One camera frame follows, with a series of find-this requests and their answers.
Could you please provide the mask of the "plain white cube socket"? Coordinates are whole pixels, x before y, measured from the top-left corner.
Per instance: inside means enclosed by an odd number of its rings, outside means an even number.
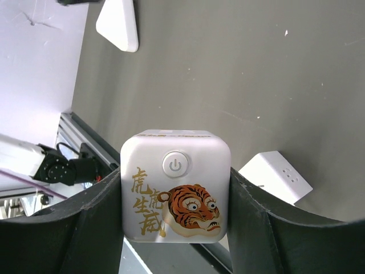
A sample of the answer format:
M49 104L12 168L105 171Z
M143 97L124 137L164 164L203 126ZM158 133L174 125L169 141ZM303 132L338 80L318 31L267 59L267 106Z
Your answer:
M313 190L278 151L256 154L238 173L255 186L291 205Z

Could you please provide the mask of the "white tiger cube plug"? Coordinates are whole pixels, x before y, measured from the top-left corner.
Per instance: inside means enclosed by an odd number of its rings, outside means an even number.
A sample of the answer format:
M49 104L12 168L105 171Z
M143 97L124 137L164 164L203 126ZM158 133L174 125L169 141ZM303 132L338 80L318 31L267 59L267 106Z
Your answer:
M203 130L146 130L120 149L122 228L140 243L216 243L228 226L231 152Z

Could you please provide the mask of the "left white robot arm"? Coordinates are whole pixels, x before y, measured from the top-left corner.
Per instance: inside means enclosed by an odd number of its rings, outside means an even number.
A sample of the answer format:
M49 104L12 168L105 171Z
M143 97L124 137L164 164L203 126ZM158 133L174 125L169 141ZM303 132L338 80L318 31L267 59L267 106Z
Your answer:
M101 165L97 158L77 151L65 142L51 148L4 134L1 134L1 169L40 182L67 186L101 179Z

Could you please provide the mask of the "white triangular power strip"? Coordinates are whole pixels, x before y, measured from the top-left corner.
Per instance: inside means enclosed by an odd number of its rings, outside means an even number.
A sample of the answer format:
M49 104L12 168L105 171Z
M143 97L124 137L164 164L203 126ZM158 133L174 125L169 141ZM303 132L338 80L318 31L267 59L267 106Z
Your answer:
M96 20L96 31L119 50L139 49L133 0L106 0Z

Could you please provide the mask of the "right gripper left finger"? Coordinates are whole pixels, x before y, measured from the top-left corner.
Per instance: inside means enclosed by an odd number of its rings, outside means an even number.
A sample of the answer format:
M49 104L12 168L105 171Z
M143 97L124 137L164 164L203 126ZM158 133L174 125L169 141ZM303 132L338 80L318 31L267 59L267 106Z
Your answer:
M118 273L120 170L32 216L1 220L1 273Z

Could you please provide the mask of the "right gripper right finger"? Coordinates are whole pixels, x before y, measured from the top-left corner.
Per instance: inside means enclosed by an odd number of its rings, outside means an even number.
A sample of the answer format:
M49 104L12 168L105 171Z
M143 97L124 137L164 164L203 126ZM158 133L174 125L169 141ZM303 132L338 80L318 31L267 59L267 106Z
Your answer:
M228 242L234 273L364 273L364 220L309 213L230 171Z

